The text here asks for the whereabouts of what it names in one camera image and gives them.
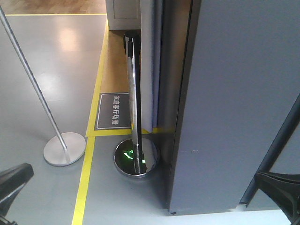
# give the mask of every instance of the chrome stanchion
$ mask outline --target chrome stanchion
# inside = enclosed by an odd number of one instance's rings
[[[53,137],[44,148],[44,158],[46,162],[53,166],[65,166],[76,162],[84,154],[85,151],[84,137],[73,132],[67,132],[63,134],[60,133],[52,116],[52,113],[48,107],[48,104],[45,101],[43,93],[38,86],[38,83],[15,38],[15,35],[8,23],[7,18],[5,17],[1,6],[0,20],[57,135]]]
[[[154,143],[142,138],[141,86],[140,86],[140,35],[136,31],[125,33],[124,44],[127,58],[131,139],[122,141],[114,153],[118,170],[130,177],[143,177],[158,162]]]

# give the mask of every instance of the stanchion base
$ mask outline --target stanchion base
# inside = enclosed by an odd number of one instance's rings
[[[83,156],[85,151],[85,139],[80,134],[67,132],[61,134],[66,146],[68,157],[57,136],[48,141],[44,148],[44,158],[47,163],[53,166],[66,166],[70,165]]]
[[[132,139],[122,141],[116,148],[114,153],[114,163],[117,169],[128,177],[140,178],[151,172],[158,163],[158,151],[154,143],[147,139],[142,138],[142,151],[143,160],[142,168],[143,173],[137,174],[133,161],[133,143]]]

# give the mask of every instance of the gray wall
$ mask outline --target gray wall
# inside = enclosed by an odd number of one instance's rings
[[[299,11],[299,1],[202,1],[170,212],[239,203],[300,92]]]

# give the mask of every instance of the yellow tape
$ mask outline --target yellow tape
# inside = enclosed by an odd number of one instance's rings
[[[5,16],[31,16],[31,15],[107,15],[107,14],[106,13],[6,14]]]
[[[100,63],[99,63],[99,67],[98,67],[98,74],[96,77],[96,83],[95,83],[95,88],[94,88],[92,106],[90,109],[90,118],[89,118],[87,132],[94,130],[95,122],[96,122],[96,118],[97,118],[97,108],[98,108],[98,103],[99,103],[99,98],[100,98],[100,88],[101,88],[102,77],[103,77],[103,72],[104,72],[105,59],[106,59],[106,55],[107,55],[107,40],[108,40],[108,24],[106,21],[104,39],[103,39],[102,50],[101,50],[101,55],[100,55]]]
[[[89,137],[85,150],[84,162],[82,166],[82,172],[79,182],[79,188],[77,192],[77,199],[73,214],[72,225],[82,225],[86,198],[88,195],[90,171],[93,161],[93,153],[95,148],[95,137]]]
[[[157,134],[158,128],[153,128],[152,134]],[[111,130],[91,130],[86,132],[87,137],[97,137],[97,136],[111,136],[111,135],[130,135],[130,129],[111,129]],[[150,134],[147,130],[143,129],[142,134]]]
[[[99,93],[100,93],[100,86],[102,82],[102,74],[103,74],[103,66],[104,66],[104,59],[107,52],[107,36],[108,36],[108,25],[106,21],[105,25],[105,34],[104,39],[102,43],[102,50],[100,54],[100,64],[98,69],[98,75],[96,79],[96,85],[94,89],[94,95],[92,100],[92,107],[90,111],[90,119],[88,123],[88,128],[91,127],[91,124],[95,124],[95,118],[97,114],[97,106],[99,101]],[[82,172],[80,176],[80,182],[79,182],[79,188],[77,192],[77,199],[73,214],[73,220],[72,225],[82,225],[83,224],[83,217],[84,217],[84,211],[85,211],[85,204],[86,204],[86,198],[88,194],[88,188],[89,188],[89,181],[90,181],[90,171],[93,161],[93,153],[95,148],[95,137],[90,136],[88,137],[88,143],[85,150],[85,156],[84,156],[84,162],[82,166]]]

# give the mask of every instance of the silver pole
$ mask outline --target silver pole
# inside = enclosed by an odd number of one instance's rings
[[[129,107],[131,120],[131,138],[135,172],[141,174],[143,159],[141,126],[141,85],[140,85],[140,36],[135,31],[125,33],[127,75],[129,87]]]
[[[154,143],[142,138],[140,45],[140,35],[136,30],[125,32],[131,139],[117,146],[113,158],[122,174],[134,178],[146,176],[158,163],[158,150]]]
[[[54,128],[54,130],[55,130],[55,132],[56,132],[56,134],[58,136],[58,138],[59,138],[59,141],[60,141],[60,143],[61,143],[61,145],[62,145],[62,147],[64,149],[64,152],[66,154],[67,161],[70,161],[69,156],[68,156],[68,151],[67,151],[66,143],[65,143],[64,139],[62,138],[62,136],[60,134],[60,131],[59,131],[57,125],[56,125],[56,122],[55,122],[55,120],[54,120],[54,118],[52,116],[52,113],[51,113],[51,111],[50,111],[50,109],[48,107],[48,104],[45,101],[43,93],[41,92],[41,89],[38,86],[38,83],[37,83],[37,81],[36,81],[36,79],[35,79],[32,71],[31,71],[31,69],[29,67],[29,64],[28,64],[26,58],[24,57],[24,54],[23,54],[23,52],[22,52],[22,50],[21,50],[21,48],[20,48],[20,46],[19,46],[19,44],[18,44],[18,42],[17,42],[17,40],[15,38],[15,35],[14,35],[14,33],[13,33],[13,31],[12,31],[9,23],[8,23],[8,20],[7,20],[6,16],[5,16],[5,14],[4,14],[1,6],[0,6],[0,19],[1,19],[3,27],[4,27],[6,33],[7,33],[8,37],[9,37],[11,43],[14,46],[15,52],[17,53],[17,55],[18,55],[18,57],[19,57],[22,65],[23,65],[23,67],[24,67],[24,69],[25,69],[25,71],[26,71],[26,73],[27,73],[27,75],[28,75],[28,77],[29,77],[32,85],[33,85],[33,88],[36,91],[36,93],[37,93],[37,95],[39,97],[39,100],[41,101],[41,103],[43,105],[43,108],[46,111],[46,114],[47,114],[47,116],[48,116],[48,118],[49,118],[49,120],[50,120],[50,122],[51,122],[51,124],[52,124],[52,126],[53,126],[53,128]]]

